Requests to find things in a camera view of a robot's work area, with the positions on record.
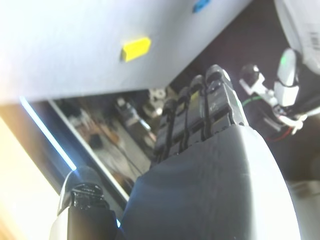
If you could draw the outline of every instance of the blue light strip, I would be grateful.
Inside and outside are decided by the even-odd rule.
[[[24,109],[27,111],[27,113],[30,115],[30,117],[33,119],[35,124],[40,128],[40,130],[43,132],[45,137],[49,140],[49,142],[52,144],[52,146],[55,148],[55,150],[60,154],[60,156],[63,158],[63,160],[68,164],[68,166],[71,168],[72,171],[76,170],[76,165],[72,162],[70,157],[66,154],[66,152],[63,150],[63,148],[60,146],[60,144],[57,142],[55,137],[51,134],[51,132],[48,130],[46,125],[41,121],[37,113],[34,111],[34,109],[30,106],[28,101],[25,97],[20,97],[20,102]]]

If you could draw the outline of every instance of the yellow block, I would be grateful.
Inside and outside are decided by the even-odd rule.
[[[129,62],[145,55],[149,51],[150,45],[151,39],[148,37],[140,38],[139,40],[125,44],[122,48],[123,60]]]

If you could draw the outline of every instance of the back of robotic hand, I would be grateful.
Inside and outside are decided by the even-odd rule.
[[[248,126],[219,66],[196,76],[177,101],[165,104],[154,153],[151,169],[134,185],[120,228],[112,211],[99,204],[103,211],[90,216],[99,224],[94,231],[86,226],[99,234],[74,238],[69,231],[85,228],[72,218],[63,228],[68,238],[50,239],[300,239],[282,174],[262,137]],[[84,206],[82,211],[90,209]]]

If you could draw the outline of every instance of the cable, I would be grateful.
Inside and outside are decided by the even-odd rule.
[[[282,136],[275,138],[275,139],[271,139],[271,138],[267,137],[266,140],[270,141],[270,142],[278,142],[278,141],[284,139],[286,136],[288,136],[291,133],[291,131],[292,131],[292,127],[289,127]]]
[[[262,99],[262,97],[260,97],[260,96],[254,96],[254,97],[248,98],[247,100],[244,100],[242,102],[242,107],[244,108],[245,105],[247,105],[248,103],[253,102],[253,101],[257,101],[257,100],[260,100],[260,99]]]

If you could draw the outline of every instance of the blue block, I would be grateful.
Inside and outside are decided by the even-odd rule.
[[[210,0],[198,0],[193,6],[193,12],[198,13],[210,3]]]

